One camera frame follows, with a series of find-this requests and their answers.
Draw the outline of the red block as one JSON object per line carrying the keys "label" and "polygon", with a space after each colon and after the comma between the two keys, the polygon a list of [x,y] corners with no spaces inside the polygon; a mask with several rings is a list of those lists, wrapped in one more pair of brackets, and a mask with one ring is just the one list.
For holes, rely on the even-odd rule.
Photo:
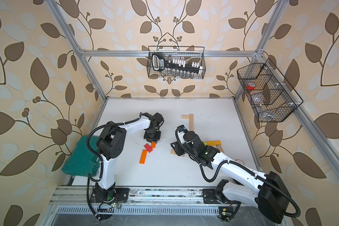
{"label": "red block", "polygon": [[149,145],[149,144],[145,144],[145,145],[144,145],[144,148],[145,148],[145,150],[146,150],[147,152],[149,152],[149,153],[151,153],[151,152],[153,151],[153,148],[152,148],[151,145]]}

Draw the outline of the amber yellow block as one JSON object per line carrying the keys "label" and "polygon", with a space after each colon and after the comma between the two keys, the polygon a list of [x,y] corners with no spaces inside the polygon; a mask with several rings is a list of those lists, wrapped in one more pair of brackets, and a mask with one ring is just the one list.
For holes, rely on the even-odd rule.
{"label": "amber yellow block", "polygon": [[207,144],[208,146],[221,146],[222,145],[220,140],[208,141]]}

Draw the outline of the wood small block lowest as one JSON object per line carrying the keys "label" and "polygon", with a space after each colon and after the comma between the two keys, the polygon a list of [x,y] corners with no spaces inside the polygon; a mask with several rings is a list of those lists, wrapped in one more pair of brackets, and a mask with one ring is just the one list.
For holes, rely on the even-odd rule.
{"label": "wood small block lowest", "polygon": [[216,147],[217,147],[217,149],[218,149],[220,152],[224,153],[224,150],[223,150],[223,148],[222,148],[221,145],[217,145]]}

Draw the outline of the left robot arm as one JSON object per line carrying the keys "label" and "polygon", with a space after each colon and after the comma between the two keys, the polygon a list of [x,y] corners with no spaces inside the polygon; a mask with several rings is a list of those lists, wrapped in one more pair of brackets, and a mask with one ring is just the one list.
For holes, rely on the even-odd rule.
{"label": "left robot arm", "polygon": [[115,190],[115,166],[117,157],[124,149],[126,136],[144,130],[144,139],[156,143],[160,140],[163,123],[164,118],[160,113],[140,113],[134,120],[118,123],[109,121],[89,133],[86,146],[99,159],[100,167],[98,179],[87,176],[86,201],[98,221],[104,220],[104,215],[93,208],[90,197],[94,195],[100,204],[108,204],[111,208],[117,205],[120,196]]}

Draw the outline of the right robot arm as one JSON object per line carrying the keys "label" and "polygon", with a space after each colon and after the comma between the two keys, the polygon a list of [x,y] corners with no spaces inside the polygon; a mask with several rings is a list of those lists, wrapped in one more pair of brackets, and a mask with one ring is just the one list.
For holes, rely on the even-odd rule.
{"label": "right robot arm", "polygon": [[229,158],[219,149],[205,145],[194,131],[183,125],[175,130],[176,141],[170,145],[178,156],[187,153],[200,168],[208,183],[214,182],[222,172],[237,181],[237,184],[223,179],[215,189],[220,203],[238,201],[258,210],[269,220],[280,224],[285,216],[298,218],[301,210],[292,199],[281,177],[271,171],[268,174],[248,168]]}

